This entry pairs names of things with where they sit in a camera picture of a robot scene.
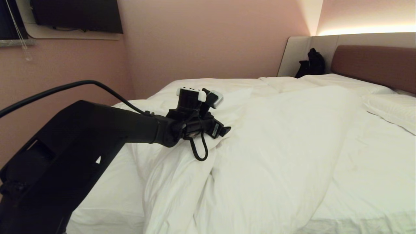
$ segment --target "black backpack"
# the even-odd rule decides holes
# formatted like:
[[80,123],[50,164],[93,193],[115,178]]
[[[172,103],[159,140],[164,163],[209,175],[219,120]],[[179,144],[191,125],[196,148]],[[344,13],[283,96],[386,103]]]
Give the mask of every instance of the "black backpack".
[[312,48],[308,53],[308,60],[299,61],[300,68],[296,73],[296,78],[304,75],[323,75],[325,74],[325,60],[315,48]]

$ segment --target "wall-mounted tv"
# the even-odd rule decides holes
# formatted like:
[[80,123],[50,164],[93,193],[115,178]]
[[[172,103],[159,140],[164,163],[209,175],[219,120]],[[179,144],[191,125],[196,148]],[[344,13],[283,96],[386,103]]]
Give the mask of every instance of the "wall-mounted tv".
[[123,33],[117,0],[30,0],[30,4],[39,25]]

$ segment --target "window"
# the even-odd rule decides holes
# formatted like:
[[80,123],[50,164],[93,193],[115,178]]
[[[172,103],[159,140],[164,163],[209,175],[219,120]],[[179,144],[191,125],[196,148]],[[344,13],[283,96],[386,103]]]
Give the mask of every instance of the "window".
[[12,16],[10,15],[9,3],[12,14],[15,18],[17,27],[23,37],[27,39],[27,32],[25,26],[23,25],[22,18],[20,16],[19,10],[15,0],[0,0],[0,40],[19,40],[19,35],[16,31],[15,25],[13,23]]

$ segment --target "window blind cord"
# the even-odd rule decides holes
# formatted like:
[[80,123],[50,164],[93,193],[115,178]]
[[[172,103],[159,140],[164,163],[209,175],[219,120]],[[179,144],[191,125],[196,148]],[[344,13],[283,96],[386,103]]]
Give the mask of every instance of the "window blind cord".
[[12,13],[12,9],[10,8],[9,1],[8,0],[6,0],[6,4],[7,4],[7,7],[9,8],[10,15],[12,16],[13,24],[15,25],[15,28],[16,28],[16,31],[17,31],[17,35],[19,36],[20,43],[22,44],[22,50],[23,50],[23,54],[25,55],[25,59],[26,59],[26,61],[32,61],[32,59],[33,59],[32,58],[32,55],[27,50],[27,45],[25,43],[25,40],[23,39],[22,34],[20,33],[19,27],[17,26],[17,23],[15,21],[15,17],[14,17],[14,15]]

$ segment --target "window sill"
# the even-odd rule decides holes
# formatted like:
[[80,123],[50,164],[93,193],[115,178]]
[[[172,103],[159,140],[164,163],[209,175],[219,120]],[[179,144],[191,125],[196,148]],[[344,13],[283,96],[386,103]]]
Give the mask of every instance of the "window sill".
[[[35,45],[35,39],[26,39],[24,40],[26,45]],[[0,40],[0,47],[9,47],[9,46],[22,46],[20,40]]]

